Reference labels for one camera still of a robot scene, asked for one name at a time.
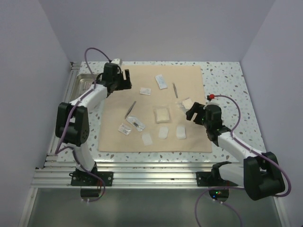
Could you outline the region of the bagged gauze pad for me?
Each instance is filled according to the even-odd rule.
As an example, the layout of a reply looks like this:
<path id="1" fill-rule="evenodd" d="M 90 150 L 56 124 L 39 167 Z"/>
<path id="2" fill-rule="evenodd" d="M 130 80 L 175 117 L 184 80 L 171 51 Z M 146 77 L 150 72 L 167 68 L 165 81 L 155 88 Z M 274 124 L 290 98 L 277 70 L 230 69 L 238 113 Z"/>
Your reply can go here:
<path id="1" fill-rule="evenodd" d="M 165 106 L 155 107 L 153 109 L 156 123 L 167 123 L 170 122 L 169 108 Z"/>

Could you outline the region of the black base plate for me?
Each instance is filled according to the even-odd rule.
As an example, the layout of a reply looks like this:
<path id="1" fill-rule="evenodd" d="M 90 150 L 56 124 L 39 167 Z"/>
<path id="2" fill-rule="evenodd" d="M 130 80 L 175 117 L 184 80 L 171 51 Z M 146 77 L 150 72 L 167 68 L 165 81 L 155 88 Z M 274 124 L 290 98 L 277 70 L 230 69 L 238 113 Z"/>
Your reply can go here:
<path id="1" fill-rule="evenodd" d="M 215 177 L 211 172 L 196 172 L 198 187 L 230 186 L 230 183 L 220 177 Z"/>
<path id="2" fill-rule="evenodd" d="M 114 173 L 113 172 L 97 172 L 95 175 L 103 180 L 102 185 L 112 186 Z M 82 171 L 74 171 L 69 173 L 71 177 L 71 186 L 97 186 L 100 185 L 100 180 Z"/>

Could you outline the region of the aluminium rail frame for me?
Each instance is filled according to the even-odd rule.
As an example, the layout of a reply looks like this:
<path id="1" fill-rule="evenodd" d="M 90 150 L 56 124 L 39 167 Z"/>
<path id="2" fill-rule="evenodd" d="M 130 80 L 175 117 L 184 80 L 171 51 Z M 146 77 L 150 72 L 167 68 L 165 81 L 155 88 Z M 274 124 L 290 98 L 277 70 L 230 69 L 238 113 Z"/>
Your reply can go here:
<path id="1" fill-rule="evenodd" d="M 221 108 L 224 123 L 232 127 L 241 121 L 235 134 L 259 150 L 265 150 L 248 89 L 238 62 L 198 62 L 206 94 L 222 94 Z M 98 133 L 103 105 L 98 105 L 89 115 L 89 150 L 100 171 L 114 173 L 114 188 L 195 188 L 196 172 L 208 171 L 215 163 L 236 159 L 227 151 L 212 147 L 212 152 L 163 153 L 112 153 L 99 152 Z M 67 188 L 71 185 L 70 172 L 75 169 L 72 153 L 68 150 L 54 154 L 57 139 L 53 139 L 42 169 L 35 171 L 32 187 Z"/>

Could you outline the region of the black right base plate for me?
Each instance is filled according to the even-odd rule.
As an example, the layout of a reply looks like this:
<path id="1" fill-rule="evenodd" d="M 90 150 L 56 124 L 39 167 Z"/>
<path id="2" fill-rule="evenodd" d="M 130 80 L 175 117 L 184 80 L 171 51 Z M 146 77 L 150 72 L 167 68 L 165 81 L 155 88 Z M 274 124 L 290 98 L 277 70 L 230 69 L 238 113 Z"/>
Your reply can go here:
<path id="1" fill-rule="evenodd" d="M 196 172 L 198 187 L 230 186 L 230 183 L 220 177 L 215 177 L 211 172 Z"/>

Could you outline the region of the steel instrument tray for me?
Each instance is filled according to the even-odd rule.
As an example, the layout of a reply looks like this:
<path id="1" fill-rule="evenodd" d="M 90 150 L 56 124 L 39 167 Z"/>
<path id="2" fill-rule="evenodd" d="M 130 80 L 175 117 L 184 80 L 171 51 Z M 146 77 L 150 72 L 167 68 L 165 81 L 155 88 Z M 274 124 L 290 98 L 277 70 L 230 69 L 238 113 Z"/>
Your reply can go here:
<path id="1" fill-rule="evenodd" d="M 71 90 L 71 96 L 69 101 L 73 101 L 74 99 L 77 99 L 81 95 L 83 95 L 87 90 L 83 89 L 83 84 L 88 82 L 94 82 L 93 77 L 96 78 L 97 76 L 92 76 L 91 74 L 79 74 L 73 84 L 72 90 Z"/>

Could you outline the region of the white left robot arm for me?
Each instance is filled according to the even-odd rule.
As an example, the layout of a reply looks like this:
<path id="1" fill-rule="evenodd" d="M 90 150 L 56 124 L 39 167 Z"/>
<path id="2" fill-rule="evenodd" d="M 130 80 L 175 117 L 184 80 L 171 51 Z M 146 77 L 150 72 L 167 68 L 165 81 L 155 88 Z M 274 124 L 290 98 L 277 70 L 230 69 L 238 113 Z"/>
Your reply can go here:
<path id="1" fill-rule="evenodd" d="M 81 179 L 92 186 L 98 181 L 98 173 L 93 171 L 96 164 L 90 154 L 87 140 L 89 137 L 89 111 L 93 110 L 114 91 L 131 89 L 129 70 L 122 70 L 122 60 L 114 59 L 105 63 L 103 72 L 93 77 L 90 88 L 75 100 L 58 106 L 55 135 L 60 140 L 55 154 L 58 155 L 66 148 L 71 149 L 78 170 L 83 171 Z"/>

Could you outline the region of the bagged white gloves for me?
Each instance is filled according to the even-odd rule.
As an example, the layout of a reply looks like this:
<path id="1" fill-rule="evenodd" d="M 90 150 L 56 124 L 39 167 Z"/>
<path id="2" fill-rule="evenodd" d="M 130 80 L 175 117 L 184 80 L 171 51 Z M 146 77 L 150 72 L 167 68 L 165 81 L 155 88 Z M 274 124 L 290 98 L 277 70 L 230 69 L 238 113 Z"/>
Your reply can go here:
<path id="1" fill-rule="evenodd" d="M 184 112 L 186 113 L 188 110 L 190 110 L 192 108 L 192 106 L 194 105 L 194 102 L 192 101 L 192 99 L 190 97 L 177 101 L 176 105 Z"/>

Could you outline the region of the clear packet with black item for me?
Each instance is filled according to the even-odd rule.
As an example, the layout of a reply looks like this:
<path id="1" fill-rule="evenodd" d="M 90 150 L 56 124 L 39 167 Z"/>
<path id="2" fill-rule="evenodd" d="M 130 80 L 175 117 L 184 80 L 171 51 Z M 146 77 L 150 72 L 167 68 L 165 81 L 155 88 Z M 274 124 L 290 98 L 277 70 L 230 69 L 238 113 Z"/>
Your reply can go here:
<path id="1" fill-rule="evenodd" d="M 142 132 L 145 129 L 145 125 L 135 116 L 128 116 L 127 122 L 134 126 L 138 132 Z"/>

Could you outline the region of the white gauze roll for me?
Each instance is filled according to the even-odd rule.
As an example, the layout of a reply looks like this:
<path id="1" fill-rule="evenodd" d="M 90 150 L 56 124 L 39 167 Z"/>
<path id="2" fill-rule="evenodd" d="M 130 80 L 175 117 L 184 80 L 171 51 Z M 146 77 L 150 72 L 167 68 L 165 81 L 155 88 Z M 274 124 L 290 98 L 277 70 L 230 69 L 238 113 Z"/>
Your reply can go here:
<path id="1" fill-rule="evenodd" d="M 150 146 L 152 145 L 152 138 L 149 133 L 143 133 L 142 134 L 142 140 L 145 146 Z"/>
<path id="2" fill-rule="evenodd" d="M 183 140 L 186 138 L 186 128 L 185 126 L 182 126 L 182 125 L 178 125 L 176 127 L 176 137 L 179 139 L 179 140 Z"/>
<path id="3" fill-rule="evenodd" d="M 161 139 L 161 140 L 166 139 L 167 136 L 168 136 L 168 132 L 169 132 L 169 128 L 168 127 L 160 127 L 158 138 Z"/>

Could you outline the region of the pink packet in tray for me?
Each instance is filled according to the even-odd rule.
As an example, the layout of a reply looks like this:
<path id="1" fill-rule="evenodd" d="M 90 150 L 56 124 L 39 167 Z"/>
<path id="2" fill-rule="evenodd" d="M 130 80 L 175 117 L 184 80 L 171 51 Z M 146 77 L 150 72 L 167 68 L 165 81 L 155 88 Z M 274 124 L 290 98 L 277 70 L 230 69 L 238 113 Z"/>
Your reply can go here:
<path id="1" fill-rule="evenodd" d="M 83 89 L 84 89 L 84 90 L 88 90 L 88 89 L 91 87 L 92 84 L 93 84 L 93 82 L 88 82 L 88 81 L 86 81 L 86 82 L 83 84 Z"/>

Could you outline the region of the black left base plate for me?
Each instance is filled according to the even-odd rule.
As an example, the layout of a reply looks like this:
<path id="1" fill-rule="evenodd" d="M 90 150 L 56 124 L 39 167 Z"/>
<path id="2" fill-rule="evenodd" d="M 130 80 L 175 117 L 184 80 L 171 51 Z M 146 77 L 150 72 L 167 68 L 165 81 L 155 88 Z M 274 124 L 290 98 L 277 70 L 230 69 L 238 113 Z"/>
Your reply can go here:
<path id="1" fill-rule="evenodd" d="M 102 185 L 112 186 L 114 173 L 113 172 L 97 172 L 95 175 L 103 180 Z M 100 180 L 82 171 L 74 171 L 69 173 L 71 177 L 71 186 L 97 186 L 100 185 Z"/>

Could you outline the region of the white blue sterile pouch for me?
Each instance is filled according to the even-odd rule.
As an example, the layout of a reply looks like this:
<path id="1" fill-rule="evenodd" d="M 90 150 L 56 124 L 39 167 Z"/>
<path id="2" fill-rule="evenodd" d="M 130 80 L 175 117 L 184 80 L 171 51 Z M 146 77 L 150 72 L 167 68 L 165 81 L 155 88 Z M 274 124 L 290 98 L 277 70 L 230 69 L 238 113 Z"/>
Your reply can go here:
<path id="1" fill-rule="evenodd" d="M 167 83 L 165 82 L 165 79 L 162 74 L 155 76 L 155 79 L 160 90 L 168 88 Z"/>

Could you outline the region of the steel tweezers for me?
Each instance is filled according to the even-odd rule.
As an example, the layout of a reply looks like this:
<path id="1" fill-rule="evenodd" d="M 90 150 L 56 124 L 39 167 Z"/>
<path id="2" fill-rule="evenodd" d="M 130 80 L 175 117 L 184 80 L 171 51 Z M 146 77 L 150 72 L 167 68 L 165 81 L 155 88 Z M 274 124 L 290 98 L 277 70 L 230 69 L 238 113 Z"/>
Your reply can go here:
<path id="1" fill-rule="evenodd" d="M 128 115 L 130 114 L 130 112 L 132 111 L 132 109 L 133 109 L 133 107 L 135 106 L 135 104 L 136 104 L 136 101 L 134 101 L 133 103 L 132 103 L 132 105 L 129 107 L 129 109 L 127 110 L 127 112 L 126 112 L 126 114 L 125 114 L 125 119 L 128 117 Z"/>
<path id="2" fill-rule="evenodd" d="M 178 92 L 177 92 L 176 85 L 175 85 L 175 83 L 174 83 L 174 82 L 172 83 L 172 85 L 173 85 L 173 89 L 174 89 L 175 97 L 178 99 Z"/>

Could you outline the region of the beige cloth mat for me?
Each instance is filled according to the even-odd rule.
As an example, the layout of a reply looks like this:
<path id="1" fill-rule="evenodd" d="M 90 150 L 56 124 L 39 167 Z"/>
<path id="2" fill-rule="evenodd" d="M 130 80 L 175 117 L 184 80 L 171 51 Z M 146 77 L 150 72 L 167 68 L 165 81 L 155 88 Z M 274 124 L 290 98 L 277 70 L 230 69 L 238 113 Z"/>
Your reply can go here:
<path id="1" fill-rule="evenodd" d="M 132 88 L 105 99 L 98 139 L 103 152 L 210 153 L 203 126 L 186 119 L 183 100 L 205 103 L 199 66 L 128 65 Z"/>

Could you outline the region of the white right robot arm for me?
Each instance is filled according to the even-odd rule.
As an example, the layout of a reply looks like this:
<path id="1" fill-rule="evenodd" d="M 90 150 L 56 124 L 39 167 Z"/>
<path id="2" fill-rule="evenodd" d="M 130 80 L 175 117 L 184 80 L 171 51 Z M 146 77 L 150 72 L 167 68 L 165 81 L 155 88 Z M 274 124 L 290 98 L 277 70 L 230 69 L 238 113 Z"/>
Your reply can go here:
<path id="1" fill-rule="evenodd" d="M 218 105 L 195 102 L 186 112 L 188 121 L 202 125 L 208 139 L 217 147 L 228 151 L 239 164 L 230 161 L 216 163 L 210 172 L 197 172 L 198 186 L 241 186 L 254 201 L 274 196 L 285 190 L 282 171 L 272 152 L 263 153 L 249 147 L 223 124 L 222 110 Z"/>

